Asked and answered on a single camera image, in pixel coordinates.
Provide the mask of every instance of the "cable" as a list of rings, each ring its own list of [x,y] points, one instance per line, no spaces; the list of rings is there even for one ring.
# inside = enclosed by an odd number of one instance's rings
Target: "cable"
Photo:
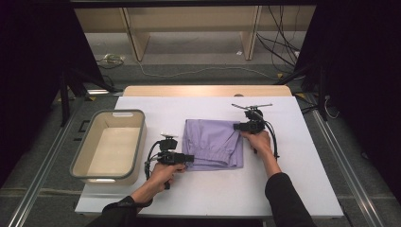
[[[268,8],[269,8],[271,17],[273,18],[273,21],[274,21],[274,23],[275,23],[276,26],[277,26],[277,35],[276,35],[275,41],[277,42],[278,35],[280,34],[281,37],[283,38],[285,44],[286,44],[285,46],[290,46],[290,47],[296,48],[294,45],[292,45],[292,44],[287,40],[287,38],[286,38],[286,36],[284,35],[284,32],[283,32],[283,13],[284,13],[284,7],[283,7],[283,6],[280,6],[280,24],[277,23],[277,20],[276,20],[274,14],[272,13],[270,6],[268,6]],[[292,58],[291,54],[292,54],[295,58],[296,58],[296,55],[295,55],[295,53],[292,51],[292,48],[291,48],[290,50],[288,50],[288,48],[286,47],[286,50],[287,50],[287,52],[288,52],[288,55],[289,55],[291,61],[293,62],[293,64],[295,64],[295,60]]]
[[[276,52],[273,51],[273,49],[271,49],[270,47],[268,47],[260,38],[260,35],[258,33],[256,33],[256,38],[259,40],[259,42],[263,45],[263,47],[265,47],[267,50],[269,50],[269,52],[271,53],[271,62],[273,64],[273,66],[278,70],[278,71],[283,71],[281,69],[278,69],[276,67],[276,65],[274,64],[274,60],[272,58],[272,55],[276,56],[277,58],[281,59],[283,62],[286,62],[287,64],[295,67],[294,64],[292,64],[291,62],[287,61],[286,59],[284,59],[283,57],[281,57],[280,55],[278,55]]]
[[[319,109],[319,106],[318,105],[314,105],[314,106],[310,106],[310,107],[306,107],[306,108],[301,109],[301,112],[302,112],[302,114],[307,114],[307,113],[309,113],[311,111],[318,110],[318,109]]]
[[[277,160],[280,156],[278,156],[278,152],[277,152],[277,140],[275,137],[275,132],[274,132],[274,128],[272,126],[272,124],[266,120],[263,119],[263,116],[261,116],[259,113],[255,112],[254,110],[251,110],[252,113],[254,115],[256,115],[261,121],[264,122],[266,128],[268,128],[270,134],[271,134],[271,139],[273,140],[273,145],[274,145],[274,151],[273,151],[273,155],[275,157],[275,159]]]
[[[118,62],[118,64],[116,64],[116,65],[114,65],[114,66],[111,66],[111,67],[105,67],[105,66],[103,66],[103,65],[101,65],[101,64],[98,64],[97,66],[100,67],[100,68],[103,68],[103,69],[114,69],[114,68],[116,68],[116,67],[121,66],[121,65],[124,64],[124,61],[123,61],[123,60],[117,60],[117,61],[114,61],[114,62]]]
[[[304,79],[306,76],[305,75],[303,75],[303,76],[301,76],[300,78],[296,78],[296,79],[294,79],[294,80],[297,80],[297,79]]]
[[[150,162],[157,155],[155,154],[154,156],[150,157],[156,145],[160,145],[160,141],[156,141],[156,143],[154,143],[153,146],[150,148],[147,161],[145,162],[145,175],[147,176],[147,180],[150,178]]]
[[[178,74],[173,74],[173,75],[156,75],[156,74],[146,73],[145,70],[144,70],[144,67],[143,67],[142,63],[139,62],[139,61],[137,61],[137,63],[138,63],[138,65],[141,67],[142,73],[143,73],[145,76],[148,76],[148,77],[155,77],[155,78],[175,78],[175,77],[181,76],[181,75],[198,74],[198,73],[200,73],[200,72],[207,71],[207,70],[227,70],[227,69],[235,69],[235,70],[245,70],[245,71],[248,71],[248,72],[252,72],[252,73],[255,73],[255,74],[262,75],[262,76],[264,76],[264,77],[266,77],[266,78],[269,78],[269,79],[278,80],[277,78],[268,76],[268,75],[263,74],[263,73],[261,73],[261,72],[258,72],[258,71],[256,71],[256,70],[247,69],[247,68],[242,68],[242,67],[208,67],[208,68],[203,68],[203,69],[200,69],[200,70],[197,70],[197,71],[183,72],[183,73],[178,73]]]
[[[297,14],[295,15],[294,33],[292,33],[292,38],[289,40],[289,42],[295,39],[295,33],[297,32],[297,25],[298,25],[298,15],[300,14],[300,11],[301,11],[301,6],[298,6],[298,11]]]
[[[324,109],[325,109],[325,111],[327,112],[327,115],[328,115],[330,118],[336,119],[336,118],[340,115],[340,112],[337,112],[336,115],[332,115],[330,112],[328,112],[328,110],[327,110],[327,102],[328,102],[328,99],[330,99],[330,97],[327,98],[327,99],[325,100],[325,102],[324,102]]]
[[[258,35],[258,36],[259,36],[261,39],[263,39],[263,40],[266,40],[266,41],[269,41],[269,42],[272,42],[272,43],[276,42],[277,44],[285,45],[285,46],[287,46],[287,47],[289,47],[289,48],[291,48],[291,49],[293,49],[293,50],[300,51],[300,49],[298,49],[298,48],[296,48],[296,47],[288,46],[287,44],[283,44],[283,43],[280,43],[280,42],[278,42],[278,41],[271,40],[271,39],[269,39],[269,38],[266,38],[266,37],[262,36],[262,35],[259,34],[259,33],[256,33],[256,35]]]
[[[313,64],[308,64],[306,66],[303,66],[302,68],[297,69],[294,71],[292,74],[288,75],[284,79],[280,79],[280,81],[276,82],[274,85],[284,85],[293,79],[298,78],[299,76],[304,76],[305,73],[310,70],[310,68],[313,66]]]
[[[273,145],[274,145],[273,155],[274,155],[275,159],[277,160],[277,158],[279,158],[280,156],[278,156],[277,140],[276,140],[275,131],[274,131],[272,124],[270,122],[266,121],[265,119],[263,119],[263,116],[261,114],[259,114],[258,112],[256,112],[253,108],[241,107],[234,103],[232,103],[231,105],[234,107],[237,107],[239,109],[251,112],[251,114],[255,115],[257,118],[259,118],[260,121],[263,122],[263,124],[266,126],[266,128],[268,128],[270,135],[271,135],[271,139],[273,140]]]

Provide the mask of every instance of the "black wire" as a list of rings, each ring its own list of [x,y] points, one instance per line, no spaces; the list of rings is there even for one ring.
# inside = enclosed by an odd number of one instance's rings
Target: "black wire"
[[[153,156],[150,157],[150,160],[152,161],[152,159],[153,159],[154,157],[156,157],[157,155],[159,155],[159,153],[153,154]]]
[[[288,45],[288,46],[291,46],[291,47],[294,47],[294,48],[295,48],[295,46],[292,45],[292,44],[287,40],[287,38],[286,38],[286,36],[284,35],[284,32],[283,32],[283,13],[284,13],[284,7],[280,6],[280,25],[277,23],[277,20],[276,20],[276,18],[275,18],[275,16],[274,16],[273,12],[271,11],[270,6],[268,6],[268,8],[269,8],[271,17],[273,18],[273,21],[274,21],[274,23],[275,23],[276,26],[277,26],[276,40],[277,40],[277,38],[278,38],[278,34],[280,34],[281,37],[283,38],[283,40],[284,40],[286,46]],[[295,53],[292,51],[292,49],[290,49],[290,51],[289,51],[288,48],[287,48],[287,52],[288,52],[288,55],[289,55],[289,57],[291,58],[292,62],[295,64],[295,61],[294,61],[294,59],[292,58],[292,56],[291,56],[291,54],[290,54],[289,52],[291,52],[293,56],[295,56]]]
[[[272,49],[270,49],[270,48],[262,41],[262,39],[259,37],[258,34],[256,34],[256,37],[257,37],[257,39],[259,40],[259,42],[263,45],[263,47],[265,47],[267,50],[269,50],[269,52],[270,52],[272,55],[275,55],[277,58],[281,59],[282,61],[286,62],[287,64],[289,64],[289,65],[295,67],[294,64],[292,64],[291,62],[285,60],[283,57],[281,57],[280,55],[278,55],[277,53],[275,53]],[[291,73],[291,72],[285,72],[284,70],[281,70],[281,69],[277,68],[276,65],[274,64],[274,61],[273,61],[273,59],[272,59],[272,56],[271,56],[271,62],[272,62],[272,64],[273,64],[274,68],[277,69],[278,71],[281,71],[281,72],[284,72],[284,73],[289,73],[289,74]]]
[[[147,176],[147,180],[150,178],[150,162],[151,162],[151,159],[154,157],[154,156],[153,157],[150,157],[150,156],[154,150],[154,147],[156,147],[156,145],[158,145],[158,144],[160,144],[160,141],[157,141],[156,143],[154,143],[153,146],[150,148],[147,161],[145,162],[145,175]]]
[[[280,156],[278,156],[277,140],[276,140],[276,137],[275,137],[275,132],[274,132],[273,125],[270,122],[265,121],[263,119],[263,116],[261,116],[259,113],[255,112],[254,110],[250,110],[250,111],[252,112],[252,114],[257,116],[257,118],[259,118],[259,120],[263,121],[263,123],[265,124],[266,128],[268,128],[268,130],[269,130],[269,132],[271,134],[271,139],[273,140],[273,145],[274,145],[273,155],[274,155],[274,158],[277,160],[277,158],[279,158]]]
[[[289,48],[291,48],[291,49],[293,49],[293,50],[300,51],[300,49],[298,49],[298,48],[296,48],[296,47],[289,46],[289,45],[287,45],[287,44],[283,44],[283,43],[280,43],[280,42],[278,42],[278,41],[271,40],[271,39],[269,39],[269,38],[266,38],[266,37],[262,36],[262,35],[259,34],[259,33],[256,33],[256,35],[258,35],[262,40],[266,40],[266,41],[269,41],[269,42],[272,42],[272,43],[276,42],[277,44],[286,45],[287,47],[289,47]]]
[[[310,106],[310,107],[306,107],[306,108],[301,109],[301,112],[302,112],[302,114],[307,114],[307,113],[309,113],[309,112],[311,112],[313,110],[317,110],[317,109],[319,109],[319,106],[318,105],[314,105],[314,106]]]
[[[298,11],[297,11],[297,14],[295,15],[294,33],[292,33],[292,38],[289,40],[289,42],[293,41],[295,39],[295,33],[297,32],[297,25],[298,25],[298,15],[300,14],[300,11],[301,11],[301,6],[298,6]]]
[[[282,54],[282,56],[283,56],[283,53],[284,53],[284,47],[281,49],[281,54]],[[291,65],[287,65],[285,62],[284,62],[284,66],[287,68],[287,69],[290,69],[290,70],[294,70],[294,66],[291,66]]]

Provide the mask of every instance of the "human hand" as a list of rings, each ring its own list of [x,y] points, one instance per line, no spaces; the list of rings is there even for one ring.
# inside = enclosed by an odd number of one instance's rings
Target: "human hand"
[[[281,172],[280,166],[277,164],[271,151],[270,137],[267,131],[261,131],[258,134],[242,131],[241,135],[250,141],[251,148],[257,150],[257,155],[262,159],[268,177]]]
[[[150,178],[131,194],[133,200],[136,202],[150,201],[157,193],[165,190],[165,182],[173,183],[174,173],[176,172],[185,172],[185,165],[168,166],[157,163]]]
[[[154,166],[148,181],[154,183],[157,186],[157,192],[162,192],[165,190],[166,182],[170,184],[174,182],[174,173],[183,173],[183,172],[185,172],[184,164],[176,164],[174,166],[169,166],[157,163]]]
[[[266,152],[271,153],[270,137],[267,131],[261,131],[257,134],[242,131],[241,135],[250,141],[251,148],[256,149],[259,155],[264,155]]]

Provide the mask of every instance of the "gray floor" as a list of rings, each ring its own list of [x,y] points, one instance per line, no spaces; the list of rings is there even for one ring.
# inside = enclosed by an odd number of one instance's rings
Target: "gray floor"
[[[275,34],[263,35],[274,37]],[[293,42],[301,47],[304,35],[302,32],[297,32]],[[271,65],[270,53],[260,44],[255,47],[253,60],[245,61],[243,55],[238,53],[242,51],[242,47],[239,35],[236,33],[152,34],[147,54],[142,61],[147,76],[133,59],[124,34],[88,34],[87,37],[97,58],[101,59],[107,53],[124,57],[123,66],[111,70],[102,69],[102,73],[119,88],[132,84],[272,84],[277,74],[282,73]],[[289,70],[288,66],[283,65],[281,61],[273,59],[273,62],[279,64],[277,67],[280,69]],[[171,77],[161,78],[155,75]],[[294,80],[288,86],[292,92],[298,92],[301,82],[301,80]],[[24,226],[84,226],[91,220],[74,212],[83,183],[70,176],[69,166],[77,151],[78,139],[83,135],[82,132],[78,132],[81,122],[89,120],[98,110],[112,109],[116,101],[117,96],[97,96],[95,100],[84,102]],[[309,106],[303,101],[299,101],[299,104],[301,109]],[[354,226],[368,226],[314,114],[306,113],[305,122],[344,211]],[[15,208],[31,185],[60,130],[60,123],[61,104],[56,99],[31,151],[22,157],[0,190],[0,204],[2,204],[0,226],[7,226]],[[339,116],[336,119],[329,118],[328,124],[374,203],[384,226],[399,226],[401,223],[400,204],[369,160],[361,157],[361,147],[346,122]],[[318,226],[351,226],[346,217],[315,221]],[[275,226],[272,219],[267,221],[267,225]]]

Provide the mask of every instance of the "black sleeve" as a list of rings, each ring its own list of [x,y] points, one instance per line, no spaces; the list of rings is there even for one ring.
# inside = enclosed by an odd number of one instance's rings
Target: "black sleeve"
[[[132,197],[126,197],[122,201],[133,202]],[[125,227],[135,226],[136,208],[115,207],[104,210],[101,216],[94,219],[86,227]]]
[[[265,195],[277,227],[316,226],[286,173],[269,178]]]

